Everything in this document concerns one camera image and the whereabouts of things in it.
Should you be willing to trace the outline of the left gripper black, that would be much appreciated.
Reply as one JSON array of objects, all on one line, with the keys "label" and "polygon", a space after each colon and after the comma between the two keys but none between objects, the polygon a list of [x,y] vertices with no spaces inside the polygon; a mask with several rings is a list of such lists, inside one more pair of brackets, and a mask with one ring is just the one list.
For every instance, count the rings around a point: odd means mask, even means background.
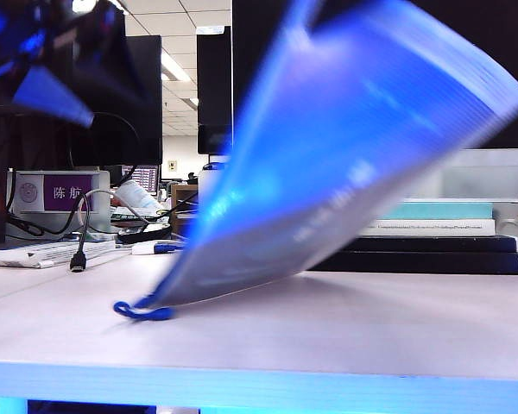
[{"label": "left gripper black", "polygon": [[97,1],[0,1],[0,113],[46,113],[90,128],[94,113],[53,63],[67,55],[81,77],[136,106],[149,101],[130,55],[123,12]]}]

